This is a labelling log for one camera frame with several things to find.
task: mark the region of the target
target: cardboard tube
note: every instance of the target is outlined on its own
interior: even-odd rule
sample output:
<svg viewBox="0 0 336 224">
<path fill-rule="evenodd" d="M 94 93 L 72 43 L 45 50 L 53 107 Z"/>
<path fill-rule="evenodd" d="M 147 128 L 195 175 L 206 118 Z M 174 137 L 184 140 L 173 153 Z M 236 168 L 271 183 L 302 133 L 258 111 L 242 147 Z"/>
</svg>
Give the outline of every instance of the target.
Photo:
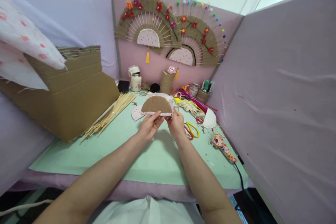
<svg viewBox="0 0 336 224">
<path fill-rule="evenodd" d="M 211 92 L 206 92 L 203 89 L 200 89 L 196 95 L 196 99 L 202 103 L 206 103 L 211 95 Z"/>
<path fill-rule="evenodd" d="M 163 71 L 160 84 L 160 93 L 170 94 L 172 89 L 172 83 L 174 80 L 174 74 L 170 74 L 167 71 Z"/>
</svg>

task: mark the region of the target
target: white shirt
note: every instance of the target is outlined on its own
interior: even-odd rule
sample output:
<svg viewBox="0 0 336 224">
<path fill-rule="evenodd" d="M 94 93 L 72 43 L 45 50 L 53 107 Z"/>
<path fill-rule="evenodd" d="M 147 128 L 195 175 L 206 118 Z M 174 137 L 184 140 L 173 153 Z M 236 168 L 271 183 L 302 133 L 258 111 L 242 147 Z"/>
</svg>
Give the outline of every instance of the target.
<svg viewBox="0 0 336 224">
<path fill-rule="evenodd" d="M 93 224 L 204 224 L 195 203 L 155 200 L 111 202 Z"/>
</svg>

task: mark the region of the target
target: green table surface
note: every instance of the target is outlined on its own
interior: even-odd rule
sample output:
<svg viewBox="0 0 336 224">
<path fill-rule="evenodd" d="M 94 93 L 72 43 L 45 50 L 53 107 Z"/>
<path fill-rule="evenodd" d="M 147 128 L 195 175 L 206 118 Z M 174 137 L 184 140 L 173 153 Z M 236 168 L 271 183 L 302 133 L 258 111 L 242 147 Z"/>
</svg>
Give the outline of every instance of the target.
<svg viewBox="0 0 336 224">
<path fill-rule="evenodd" d="M 137 95 L 134 102 L 142 105 L 146 97 Z M 111 153 L 122 145 L 127 139 L 134 135 L 143 120 L 134 122 L 131 116 L 132 106 L 130 103 L 111 123 L 102 134 L 92 136 L 80 144 L 80 137 L 71 143 L 62 142 L 56 139 L 51 146 L 31 165 L 30 169 L 60 174 L 81 175 L 94 163 Z M 184 120 L 196 126 L 196 119 L 182 108 L 179 111 L 183 114 Z M 191 142 L 201 155 L 206 164 L 217 177 L 221 186 L 225 189 L 240 189 L 241 183 L 236 167 L 231 164 L 224 154 L 209 144 L 214 132 L 205 129 L 205 134 L 201 128 L 199 138 L 194 138 Z M 164 121 L 159 131 L 140 152 L 129 170 L 123 176 L 124 180 L 188 185 L 186 175 L 183 170 L 182 161 L 173 139 L 166 136 L 169 134 L 167 123 Z M 224 139 L 224 143 L 236 157 L 229 142 Z M 237 166 L 243 177 L 244 187 L 247 186 L 248 175 L 242 164 L 238 161 Z"/>
</svg>

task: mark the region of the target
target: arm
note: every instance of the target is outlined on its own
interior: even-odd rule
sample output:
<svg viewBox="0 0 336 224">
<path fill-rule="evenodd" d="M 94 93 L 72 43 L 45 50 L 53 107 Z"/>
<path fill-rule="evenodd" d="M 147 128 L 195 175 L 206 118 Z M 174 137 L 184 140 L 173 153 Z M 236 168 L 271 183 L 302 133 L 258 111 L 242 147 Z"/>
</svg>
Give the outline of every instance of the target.
<svg viewBox="0 0 336 224">
<path fill-rule="evenodd" d="M 207 224 L 241 223 L 228 196 L 210 168 L 184 132 L 183 115 L 174 109 L 173 119 L 166 118 L 175 138 L 190 188 L 200 205 Z"/>
<path fill-rule="evenodd" d="M 84 172 L 34 223 L 86 223 L 157 132 L 164 121 L 159 116 L 160 111 L 148 115 L 134 136 Z"/>
</svg>

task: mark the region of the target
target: tassel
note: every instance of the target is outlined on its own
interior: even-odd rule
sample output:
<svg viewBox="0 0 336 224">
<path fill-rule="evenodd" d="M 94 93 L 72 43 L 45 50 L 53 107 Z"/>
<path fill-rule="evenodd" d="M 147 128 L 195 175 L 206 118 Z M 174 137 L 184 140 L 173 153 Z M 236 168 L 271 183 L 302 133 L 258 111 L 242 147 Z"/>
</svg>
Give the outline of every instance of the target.
<svg viewBox="0 0 336 224">
<path fill-rule="evenodd" d="M 146 64 L 149 64 L 149 47 L 147 49 Z"/>
<path fill-rule="evenodd" d="M 176 74 L 175 74 L 175 77 L 174 77 L 174 79 L 177 79 L 178 77 L 179 77 L 179 69 L 180 69 L 180 64 L 179 64 L 179 66 L 178 66 L 178 69 L 177 69 L 177 71 L 176 71 Z"/>
</svg>

